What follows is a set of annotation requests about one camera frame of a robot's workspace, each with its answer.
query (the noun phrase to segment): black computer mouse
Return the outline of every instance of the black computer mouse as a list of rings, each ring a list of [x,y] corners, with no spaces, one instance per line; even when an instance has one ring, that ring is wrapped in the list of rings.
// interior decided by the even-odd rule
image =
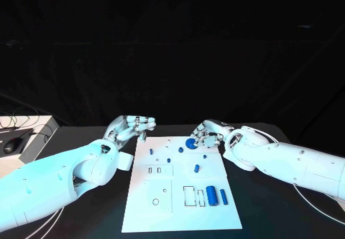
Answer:
[[[3,152],[5,154],[10,154],[15,151],[23,139],[21,138],[13,138],[3,147]]]

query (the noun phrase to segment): white robotic arm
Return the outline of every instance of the white robotic arm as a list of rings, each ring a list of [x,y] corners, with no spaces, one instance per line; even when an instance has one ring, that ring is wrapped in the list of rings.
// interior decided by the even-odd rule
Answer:
[[[46,157],[0,179],[0,232],[46,217],[80,195],[108,183],[117,168],[130,170],[132,156],[118,149],[134,135],[145,141],[154,118],[119,116],[104,138]]]
[[[205,120],[192,133],[194,146],[218,146],[223,141],[226,158],[244,170],[255,168],[268,176],[345,200],[345,158],[296,145],[274,143],[244,126],[233,129],[218,120]]]

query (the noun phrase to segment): white board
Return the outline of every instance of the white board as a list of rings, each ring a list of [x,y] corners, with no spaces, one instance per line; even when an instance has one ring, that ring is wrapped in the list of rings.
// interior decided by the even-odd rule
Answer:
[[[242,228],[218,148],[187,149],[187,139],[147,137],[145,143],[137,142],[122,233]],[[218,206],[207,204],[206,186],[215,187]],[[220,189],[228,205],[222,203]]]

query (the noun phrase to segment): table surface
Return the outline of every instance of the table surface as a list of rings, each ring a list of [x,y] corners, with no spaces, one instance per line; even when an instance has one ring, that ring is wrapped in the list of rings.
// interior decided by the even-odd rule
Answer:
[[[288,142],[280,129],[264,123],[246,125],[271,134],[280,142]],[[196,125],[158,125],[147,136],[187,136]],[[37,157],[47,157],[62,151],[86,145],[102,137],[105,127],[62,127]],[[134,155],[135,140],[131,139],[121,151]],[[117,173],[106,185],[88,191],[70,203],[46,238],[131,239],[131,238],[333,238],[345,233],[345,226],[324,217],[306,203],[293,186],[262,174],[239,169],[223,159],[228,183],[242,223],[241,230],[180,231],[154,233],[121,233],[131,170]],[[322,193],[300,189],[304,197],[332,217],[345,222],[345,213],[337,203]],[[37,220],[0,234],[0,238],[24,238],[44,223]],[[49,226],[31,237],[40,238]]]

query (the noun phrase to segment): black curtain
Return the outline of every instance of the black curtain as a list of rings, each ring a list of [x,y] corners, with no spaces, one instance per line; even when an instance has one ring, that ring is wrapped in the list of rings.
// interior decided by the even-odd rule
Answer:
[[[343,86],[324,3],[14,0],[0,15],[0,106],[63,125],[264,121],[294,140]]]

